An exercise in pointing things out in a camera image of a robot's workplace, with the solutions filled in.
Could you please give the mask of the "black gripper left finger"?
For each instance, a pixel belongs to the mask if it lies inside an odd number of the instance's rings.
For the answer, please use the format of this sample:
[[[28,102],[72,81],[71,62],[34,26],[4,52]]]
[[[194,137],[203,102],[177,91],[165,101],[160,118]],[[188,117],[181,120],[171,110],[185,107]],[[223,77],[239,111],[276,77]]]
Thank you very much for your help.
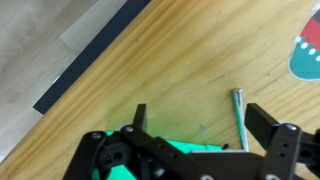
[[[145,131],[147,129],[147,105],[146,104],[138,104],[136,108],[136,112],[133,119],[133,125]]]

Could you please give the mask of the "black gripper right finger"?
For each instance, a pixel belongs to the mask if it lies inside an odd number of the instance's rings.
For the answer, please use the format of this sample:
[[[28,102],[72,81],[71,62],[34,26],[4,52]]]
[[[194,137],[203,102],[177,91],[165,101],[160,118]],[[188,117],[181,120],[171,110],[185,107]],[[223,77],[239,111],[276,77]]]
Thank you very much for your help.
[[[266,150],[280,123],[256,103],[248,103],[245,112],[245,127]]]

